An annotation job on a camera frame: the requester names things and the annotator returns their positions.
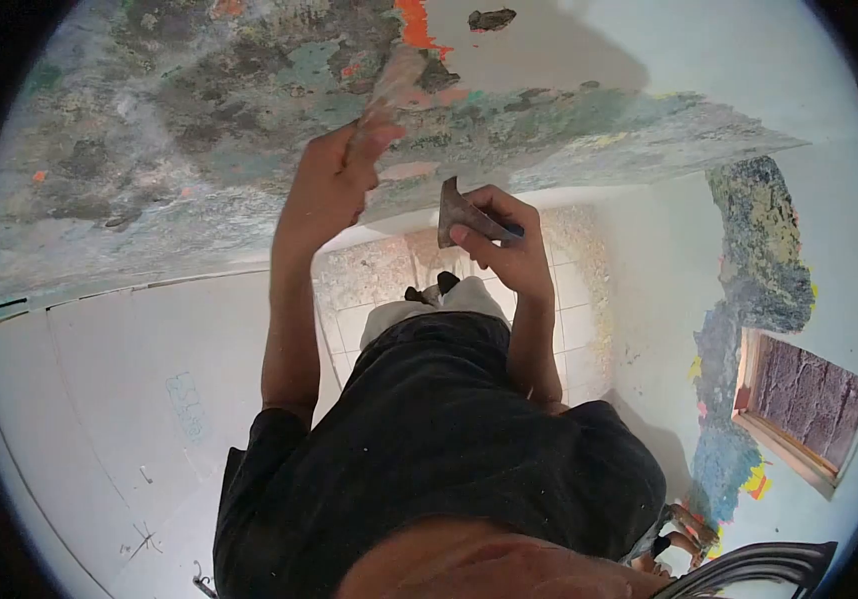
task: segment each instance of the wooden window frame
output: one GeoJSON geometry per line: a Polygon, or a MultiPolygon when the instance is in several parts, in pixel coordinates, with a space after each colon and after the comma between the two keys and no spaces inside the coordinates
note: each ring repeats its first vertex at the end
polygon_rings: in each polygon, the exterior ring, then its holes
{"type": "Polygon", "coordinates": [[[765,418],[753,414],[750,410],[755,405],[758,391],[753,383],[759,374],[759,368],[762,367],[759,364],[759,351],[763,336],[774,341],[788,343],[767,335],[759,329],[747,327],[742,329],[742,356],[739,360],[739,374],[735,384],[732,421],[747,430],[760,444],[782,458],[809,485],[815,487],[822,497],[831,499],[858,445],[858,426],[852,437],[852,444],[845,455],[845,461],[840,468],[836,468],[834,464],[799,443],[778,426],[772,425],[765,418]]]}

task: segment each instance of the right hand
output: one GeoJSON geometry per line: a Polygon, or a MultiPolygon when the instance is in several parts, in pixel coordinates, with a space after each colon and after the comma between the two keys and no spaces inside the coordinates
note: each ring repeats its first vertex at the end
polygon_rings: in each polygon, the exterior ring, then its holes
{"type": "Polygon", "coordinates": [[[454,224],[449,229],[452,241],[467,251],[482,270],[492,268],[499,280],[517,294],[555,302],[538,210],[495,185],[485,185],[464,197],[473,206],[495,213],[502,222],[522,225],[526,233],[518,242],[499,247],[469,227],[454,224]]]}

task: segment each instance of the black t-shirt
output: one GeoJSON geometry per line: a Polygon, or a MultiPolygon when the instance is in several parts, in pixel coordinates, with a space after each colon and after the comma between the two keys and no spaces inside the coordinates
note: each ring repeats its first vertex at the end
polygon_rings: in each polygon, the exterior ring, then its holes
{"type": "Polygon", "coordinates": [[[311,431],[263,410],[230,450],[213,546],[222,599],[330,597],[390,533],[485,518],[612,560],[656,520],[665,477],[611,405],[549,416],[515,391],[509,332],[437,312],[386,330],[311,431]]]}

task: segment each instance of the left hand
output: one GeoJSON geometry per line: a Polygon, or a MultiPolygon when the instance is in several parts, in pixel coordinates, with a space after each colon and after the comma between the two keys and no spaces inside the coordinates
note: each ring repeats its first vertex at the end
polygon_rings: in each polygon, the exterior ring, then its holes
{"type": "Polygon", "coordinates": [[[379,184],[375,161],[405,134],[401,126],[379,126],[350,149],[356,123],[317,137],[306,145],[289,198],[279,215],[273,253],[311,258],[343,229],[359,220],[366,192],[379,184]]]}

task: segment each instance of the floor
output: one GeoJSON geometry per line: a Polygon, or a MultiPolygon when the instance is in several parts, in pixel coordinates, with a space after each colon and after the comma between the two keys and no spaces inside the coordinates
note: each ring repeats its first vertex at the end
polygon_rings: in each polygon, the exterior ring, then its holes
{"type": "MultiPolygon", "coordinates": [[[[581,220],[591,220],[588,208],[549,211],[545,222],[565,222],[578,210],[581,220]]],[[[599,321],[604,320],[607,275],[588,268],[598,255],[583,259],[585,243],[572,246],[563,227],[548,227],[546,254],[555,286],[555,333],[553,352],[563,401],[578,405],[596,400],[608,388],[607,344],[600,342],[599,321]]],[[[345,384],[360,354],[359,339],[370,311],[377,305],[402,299],[408,286],[424,289],[435,275],[449,270],[459,277],[478,276],[509,321],[515,313],[516,294],[491,270],[480,270],[459,247],[439,250],[435,229],[426,229],[386,240],[353,246],[323,255],[314,266],[316,301],[324,336],[340,385],[345,384]]]]}

